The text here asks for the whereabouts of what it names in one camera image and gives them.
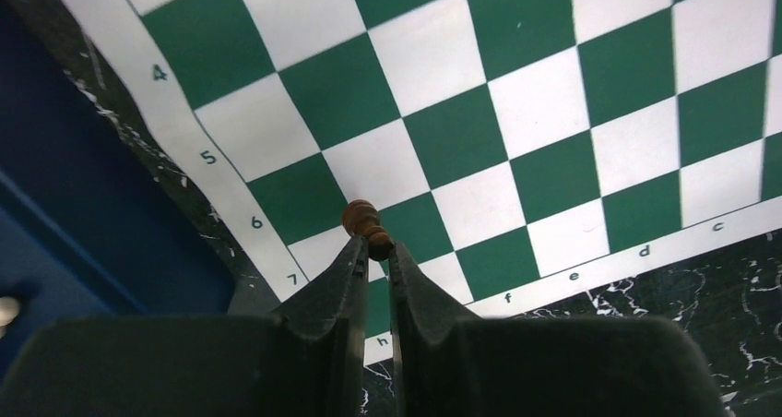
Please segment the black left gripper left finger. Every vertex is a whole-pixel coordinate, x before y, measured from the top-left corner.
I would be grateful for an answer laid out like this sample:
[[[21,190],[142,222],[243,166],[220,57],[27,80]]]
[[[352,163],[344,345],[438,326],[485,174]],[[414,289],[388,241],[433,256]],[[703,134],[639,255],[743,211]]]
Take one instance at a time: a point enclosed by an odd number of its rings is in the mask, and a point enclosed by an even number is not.
[[[368,244],[261,316],[94,316],[38,332],[1,388],[5,416],[355,416]]]

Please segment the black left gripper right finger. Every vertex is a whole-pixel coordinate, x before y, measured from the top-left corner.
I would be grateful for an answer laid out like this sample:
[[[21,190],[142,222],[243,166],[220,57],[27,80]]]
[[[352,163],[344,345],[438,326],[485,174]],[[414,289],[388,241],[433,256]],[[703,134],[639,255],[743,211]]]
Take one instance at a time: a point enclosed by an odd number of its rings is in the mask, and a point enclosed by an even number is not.
[[[388,254],[401,416],[722,416],[698,345],[656,317],[482,318]]]

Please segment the dark brown pawn piece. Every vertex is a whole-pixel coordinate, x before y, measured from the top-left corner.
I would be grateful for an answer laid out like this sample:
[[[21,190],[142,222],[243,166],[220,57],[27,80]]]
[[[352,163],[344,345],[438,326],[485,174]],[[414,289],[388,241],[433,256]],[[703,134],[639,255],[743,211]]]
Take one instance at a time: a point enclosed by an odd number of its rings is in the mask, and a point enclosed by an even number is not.
[[[341,214],[341,224],[350,236],[358,235],[367,241],[370,259],[381,262],[389,258],[395,245],[372,203],[364,199],[351,201]]]

